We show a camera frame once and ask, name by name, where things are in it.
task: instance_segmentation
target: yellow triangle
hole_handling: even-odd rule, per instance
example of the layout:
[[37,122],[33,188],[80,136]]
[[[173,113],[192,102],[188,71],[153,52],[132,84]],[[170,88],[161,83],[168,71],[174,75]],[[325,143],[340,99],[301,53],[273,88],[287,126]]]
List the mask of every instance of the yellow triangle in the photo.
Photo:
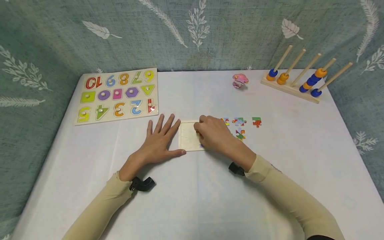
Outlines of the yellow triangle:
[[155,88],[155,84],[152,84],[152,85],[145,85],[145,86],[141,86],[141,89],[143,90],[143,92],[145,93],[145,95],[149,96],[153,89]]

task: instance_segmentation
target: wrist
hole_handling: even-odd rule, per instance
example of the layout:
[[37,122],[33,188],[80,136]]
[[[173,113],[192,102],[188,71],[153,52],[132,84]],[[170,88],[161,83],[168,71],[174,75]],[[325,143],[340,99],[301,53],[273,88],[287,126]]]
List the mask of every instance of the wrist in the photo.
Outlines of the wrist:
[[123,182],[132,181],[137,172],[145,166],[145,161],[132,154],[119,171],[120,180]]
[[234,139],[231,147],[226,148],[224,155],[242,167],[245,172],[251,169],[256,159],[256,153],[238,139]]

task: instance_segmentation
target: right hand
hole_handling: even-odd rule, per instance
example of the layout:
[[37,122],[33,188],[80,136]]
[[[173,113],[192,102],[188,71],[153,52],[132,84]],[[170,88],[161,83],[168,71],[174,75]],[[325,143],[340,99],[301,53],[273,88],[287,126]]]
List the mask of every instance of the right hand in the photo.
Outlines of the right hand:
[[194,128],[199,132],[200,143],[205,148],[229,157],[245,172],[251,169],[256,154],[232,135],[223,120],[201,115],[199,121]]
[[226,155],[229,149],[240,142],[232,135],[223,120],[201,115],[199,121],[194,124],[194,128],[199,133],[200,143],[205,148]]

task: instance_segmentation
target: small pink toy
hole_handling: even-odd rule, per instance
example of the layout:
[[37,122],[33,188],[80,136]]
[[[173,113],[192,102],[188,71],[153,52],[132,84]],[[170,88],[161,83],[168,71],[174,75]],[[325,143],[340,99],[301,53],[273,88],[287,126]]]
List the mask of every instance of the small pink toy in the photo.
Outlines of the small pink toy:
[[235,74],[232,78],[234,79],[232,85],[235,88],[240,88],[244,84],[248,84],[248,78],[242,73]]

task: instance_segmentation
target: hand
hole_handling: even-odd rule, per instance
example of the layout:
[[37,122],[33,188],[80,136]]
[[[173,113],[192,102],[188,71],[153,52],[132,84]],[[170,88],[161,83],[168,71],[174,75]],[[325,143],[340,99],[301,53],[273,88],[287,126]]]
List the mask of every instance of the hand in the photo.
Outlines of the hand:
[[200,142],[204,147],[225,154],[226,150],[240,142],[232,135],[223,120],[201,115],[199,121],[194,124],[194,128],[200,133]]
[[156,124],[155,131],[152,131],[153,122],[149,120],[147,137],[143,145],[130,155],[119,171],[120,180],[131,181],[140,168],[148,163],[163,162],[165,160],[180,157],[186,154],[184,149],[169,151],[168,144],[180,126],[178,119],[172,126],[175,115],[171,114],[163,127],[164,115],[161,114]]
[[184,149],[169,151],[168,144],[172,137],[177,132],[180,126],[180,119],[178,119],[172,126],[175,115],[171,114],[164,127],[164,115],[161,114],[159,121],[156,124],[155,131],[152,132],[152,120],[148,122],[147,138],[143,145],[134,154],[135,157],[140,158],[145,164],[163,162],[165,160],[180,157],[186,154]]
[[248,172],[256,154],[232,135],[223,120],[201,115],[199,121],[194,124],[194,128],[199,133],[201,144],[229,157]]

